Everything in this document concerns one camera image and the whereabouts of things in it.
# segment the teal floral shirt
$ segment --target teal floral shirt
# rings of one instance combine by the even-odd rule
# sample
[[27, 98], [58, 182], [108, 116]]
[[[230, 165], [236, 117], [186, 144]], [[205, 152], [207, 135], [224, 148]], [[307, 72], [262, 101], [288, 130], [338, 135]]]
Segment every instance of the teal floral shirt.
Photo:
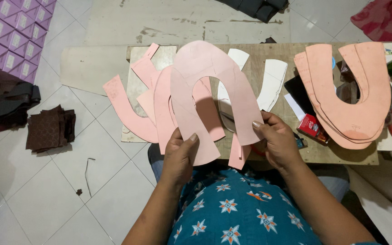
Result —
[[193, 171], [168, 244], [321, 244], [291, 198], [252, 171]]

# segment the brown fabric piece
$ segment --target brown fabric piece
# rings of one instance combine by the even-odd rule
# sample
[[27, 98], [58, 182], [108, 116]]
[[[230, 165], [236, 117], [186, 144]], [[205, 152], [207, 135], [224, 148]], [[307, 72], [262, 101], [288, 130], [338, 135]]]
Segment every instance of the brown fabric piece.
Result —
[[61, 105], [42, 110], [28, 118], [26, 149], [33, 153], [64, 147], [75, 140], [75, 111], [62, 109]]

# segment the red cloth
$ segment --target red cloth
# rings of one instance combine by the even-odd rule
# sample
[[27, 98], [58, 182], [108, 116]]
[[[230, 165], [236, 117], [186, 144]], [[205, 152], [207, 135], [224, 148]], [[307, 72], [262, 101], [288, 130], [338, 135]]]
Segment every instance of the red cloth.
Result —
[[392, 41], [392, 0], [374, 0], [350, 20], [373, 41]]

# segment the person's left hand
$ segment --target person's left hand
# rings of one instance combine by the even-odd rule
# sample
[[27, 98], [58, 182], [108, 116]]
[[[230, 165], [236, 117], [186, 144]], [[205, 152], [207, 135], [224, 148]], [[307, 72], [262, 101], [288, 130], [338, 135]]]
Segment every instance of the person's left hand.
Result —
[[198, 136], [194, 133], [184, 141], [179, 128], [175, 129], [166, 145], [160, 181], [182, 188], [190, 180], [193, 163], [189, 161], [189, 153], [198, 140]]

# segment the fingernail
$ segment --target fingernail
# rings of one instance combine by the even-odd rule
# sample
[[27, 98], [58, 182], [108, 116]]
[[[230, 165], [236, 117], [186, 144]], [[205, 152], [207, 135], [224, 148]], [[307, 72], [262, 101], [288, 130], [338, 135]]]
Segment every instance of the fingernail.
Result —
[[191, 141], [196, 141], [197, 140], [197, 134], [196, 133], [194, 133], [194, 134], [192, 134], [192, 136], [190, 136], [190, 140]]
[[258, 129], [261, 125], [263, 125], [263, 124], [260, 123], [260, 122], [257, 122], [257, 121], [253, 121], [253, 122], [252, 122], [252, 126], [253, 126], [255, 129]]

